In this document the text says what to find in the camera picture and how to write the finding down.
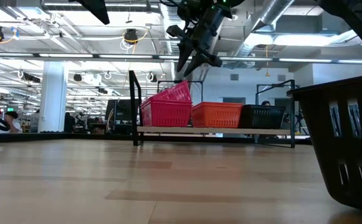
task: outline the pink basket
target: pink basket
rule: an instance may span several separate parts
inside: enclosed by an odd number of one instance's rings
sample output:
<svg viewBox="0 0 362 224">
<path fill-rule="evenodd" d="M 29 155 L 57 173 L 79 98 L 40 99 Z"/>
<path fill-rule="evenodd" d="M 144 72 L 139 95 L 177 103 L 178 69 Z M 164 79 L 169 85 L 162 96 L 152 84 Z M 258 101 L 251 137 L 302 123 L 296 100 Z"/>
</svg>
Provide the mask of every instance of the pink basket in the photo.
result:
<svg viewBox="0 0 362 224">
<path fill-rule="evenodd" d="M 152 96 L 154 100 L 176 100 L 191 102 L 191 92 L 189 91 L 188 81 L 183 81 L 167 90 Z"/>
<path fill-rule="evenodd" d="M 148 99 L 141 105 L 144 126 L 186 127 L 191 117 L 191 102 Z"/>
</svg>

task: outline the white column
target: white column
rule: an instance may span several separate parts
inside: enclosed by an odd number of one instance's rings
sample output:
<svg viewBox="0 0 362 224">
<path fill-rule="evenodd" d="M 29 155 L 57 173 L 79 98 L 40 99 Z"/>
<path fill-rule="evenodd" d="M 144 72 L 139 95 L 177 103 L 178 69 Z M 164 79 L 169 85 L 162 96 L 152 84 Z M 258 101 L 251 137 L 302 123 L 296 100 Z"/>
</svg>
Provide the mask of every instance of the white column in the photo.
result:
<svg viewBox="0 0 362 224">
<path fill-rule="evenodd" d="M 45 62 L 38 132 L 63 131 L 68 77 L 64 62 Z"/>
</svg>

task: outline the orange basket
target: orange basket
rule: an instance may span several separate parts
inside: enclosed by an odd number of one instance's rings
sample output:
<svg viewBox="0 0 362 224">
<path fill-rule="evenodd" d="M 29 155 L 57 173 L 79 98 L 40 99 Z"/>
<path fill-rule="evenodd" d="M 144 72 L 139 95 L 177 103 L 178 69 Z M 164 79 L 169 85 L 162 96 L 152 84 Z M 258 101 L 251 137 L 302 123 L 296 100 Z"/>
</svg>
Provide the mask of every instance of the orange basket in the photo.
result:
<svg viewBox="0 0 362 224">
<path fill-rule="evenodd" d="M 192 108 L 196 128 L 237 128 L 242 105 L 238 103 L 203 102 Z"/>
</svg>

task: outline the shelf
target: shelf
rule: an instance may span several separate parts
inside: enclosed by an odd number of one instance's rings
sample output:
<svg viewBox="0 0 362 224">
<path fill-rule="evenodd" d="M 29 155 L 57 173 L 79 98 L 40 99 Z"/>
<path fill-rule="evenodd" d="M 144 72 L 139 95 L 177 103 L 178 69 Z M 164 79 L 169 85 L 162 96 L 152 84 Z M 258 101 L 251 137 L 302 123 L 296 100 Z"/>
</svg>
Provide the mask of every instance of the shelf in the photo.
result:
<svg viewBox="0 0 362 224">
<path fill-rule="evenodd" d="M 284 129 L 239 129 L 239 128 L 164 128 L 138 127 L 140 133 L 223 133 L 223 134 L 274 134 L 288 135 L 290 130 Z"/>
</svg>

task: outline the person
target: person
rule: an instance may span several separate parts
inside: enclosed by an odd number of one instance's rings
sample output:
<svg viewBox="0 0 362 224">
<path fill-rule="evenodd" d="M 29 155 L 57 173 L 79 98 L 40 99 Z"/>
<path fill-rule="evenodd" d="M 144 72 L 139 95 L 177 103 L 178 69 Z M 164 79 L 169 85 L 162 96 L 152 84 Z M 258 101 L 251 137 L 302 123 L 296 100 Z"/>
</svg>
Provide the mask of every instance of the person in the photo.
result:
<svg viewBox="0 0 362 224">
<path fill-rule="evenodd" d="M 261 103 L 261 106 L 270 106 L 269 101 L 265 100 Z"/>
<path fill-rule="evenodd" d="M 73 118 L 69 112 L 66 112 L 64 116 L 64 132 L 74 133 L 75 118 Z"/>
<path fill-rule="evenodd" d="M 4 120 L 9 124 L 10 130 L 2 131 L 0 133 L 22 133 L 23 129 L 21 128 L 19 120 L 17 118 L 19 115 L 15 111 L 8 111 L 5 113 Z"/>
<path fill-rule="evenodd" d="M 39 122 L 39 109 L 31 115 L 30 119 L 30 133 L 38 132 L 38 122 Z"/>
</svg>

